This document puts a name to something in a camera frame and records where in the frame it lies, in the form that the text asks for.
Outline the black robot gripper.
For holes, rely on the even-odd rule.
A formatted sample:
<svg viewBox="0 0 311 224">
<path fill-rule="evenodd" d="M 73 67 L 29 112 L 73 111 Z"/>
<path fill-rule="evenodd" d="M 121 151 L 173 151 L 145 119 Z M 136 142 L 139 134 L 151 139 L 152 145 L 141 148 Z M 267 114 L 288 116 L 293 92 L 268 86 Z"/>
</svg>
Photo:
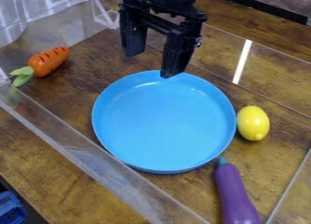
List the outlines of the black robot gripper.
<svg viewBox="0 0 311 224">
<path fill-rule="evenodd" d="M 200 29 L 205 14 L 196 0 L 121 0 L 120 35 L 125 56 L 144 52 L 147 30 L 167 35 L 160 76 L 169 78 L 187 68 L 195 49 L 201 45 Z"/>
</svg>

